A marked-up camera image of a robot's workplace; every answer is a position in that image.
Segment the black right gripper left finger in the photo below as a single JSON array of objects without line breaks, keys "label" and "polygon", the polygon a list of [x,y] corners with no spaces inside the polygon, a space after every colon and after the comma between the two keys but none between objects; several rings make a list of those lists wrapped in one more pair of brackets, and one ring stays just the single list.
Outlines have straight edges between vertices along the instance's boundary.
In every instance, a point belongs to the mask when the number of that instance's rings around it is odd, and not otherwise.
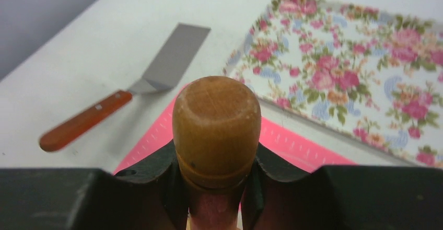
[{"label": "black right gripper left finger", "polygon": [[1,229],[185,229],[188,206],[172,142],[116,174],[1,169]]}]

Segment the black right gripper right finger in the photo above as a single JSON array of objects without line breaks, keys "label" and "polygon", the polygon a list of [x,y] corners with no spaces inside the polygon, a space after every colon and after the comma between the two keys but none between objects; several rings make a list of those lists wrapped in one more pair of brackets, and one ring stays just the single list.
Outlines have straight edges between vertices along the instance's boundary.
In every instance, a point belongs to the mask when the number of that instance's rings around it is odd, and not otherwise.
[{"label": "black right gripper right finger", "polygon": [[324,165],[306,172],[258,147],[244,229],[442,229],[442,170]]}]

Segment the wooden rolling pin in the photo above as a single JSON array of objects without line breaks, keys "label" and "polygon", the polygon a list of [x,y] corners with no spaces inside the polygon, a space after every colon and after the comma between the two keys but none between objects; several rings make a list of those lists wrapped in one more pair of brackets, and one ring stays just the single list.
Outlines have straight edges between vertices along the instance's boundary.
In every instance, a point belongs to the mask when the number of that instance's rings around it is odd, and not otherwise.
[{"label": "wooden rolling pin", "polygon": [[188,190],[190,229],[236,229],[261,132],[261,108],[243,83],[208,76],[176,97],[173,142]]}]

